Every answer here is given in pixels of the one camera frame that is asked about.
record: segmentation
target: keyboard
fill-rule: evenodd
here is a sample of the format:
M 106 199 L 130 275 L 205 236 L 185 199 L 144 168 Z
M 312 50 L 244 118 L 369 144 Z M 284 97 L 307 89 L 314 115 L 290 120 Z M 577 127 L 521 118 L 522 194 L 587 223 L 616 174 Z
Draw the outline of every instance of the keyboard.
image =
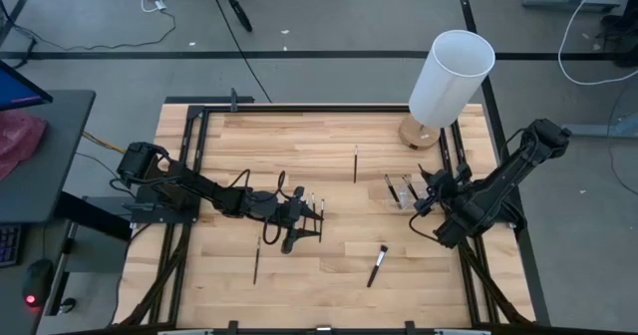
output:
M 0 224 L 0 267 L 18 264 L 22 224 Z

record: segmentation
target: white lamp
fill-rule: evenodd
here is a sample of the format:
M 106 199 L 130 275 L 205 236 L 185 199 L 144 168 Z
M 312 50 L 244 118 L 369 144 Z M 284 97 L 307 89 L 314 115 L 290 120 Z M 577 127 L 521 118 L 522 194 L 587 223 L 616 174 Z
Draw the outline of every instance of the white lamp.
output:
M 444 32 L 432 44 L 412 96 L 410 115 L 399 126 L 401 141 L 427 149 L 451 125 L 494 66 L 494 49 L 468 31 Z

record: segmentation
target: pink cloth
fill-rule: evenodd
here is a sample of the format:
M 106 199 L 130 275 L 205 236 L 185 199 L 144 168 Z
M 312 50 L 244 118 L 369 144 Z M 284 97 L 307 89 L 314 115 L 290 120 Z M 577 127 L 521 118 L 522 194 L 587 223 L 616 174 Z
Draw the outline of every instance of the pink cloth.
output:
M 33 155 L 46 128 L 46 121 L 25 112 L 0 112 L 0 180 Z

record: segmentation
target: white lampshade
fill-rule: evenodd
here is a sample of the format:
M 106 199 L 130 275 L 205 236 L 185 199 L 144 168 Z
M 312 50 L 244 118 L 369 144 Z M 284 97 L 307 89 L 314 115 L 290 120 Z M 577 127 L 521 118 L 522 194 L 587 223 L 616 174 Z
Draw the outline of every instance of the white lampshade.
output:
M 414 119 L 433 129 L 451 125 L 494 61 L 494 49 L 475 33 L 453 30 L 439 35 L 410 97 Z

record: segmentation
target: computer monitor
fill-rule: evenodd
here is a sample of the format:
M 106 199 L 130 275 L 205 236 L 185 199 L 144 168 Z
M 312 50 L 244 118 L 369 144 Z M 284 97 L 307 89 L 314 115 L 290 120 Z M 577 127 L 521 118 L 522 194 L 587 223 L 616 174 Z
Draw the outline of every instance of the computer monitor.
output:
M 0 61 L 0 111 L 53 102 L 53 97 Z

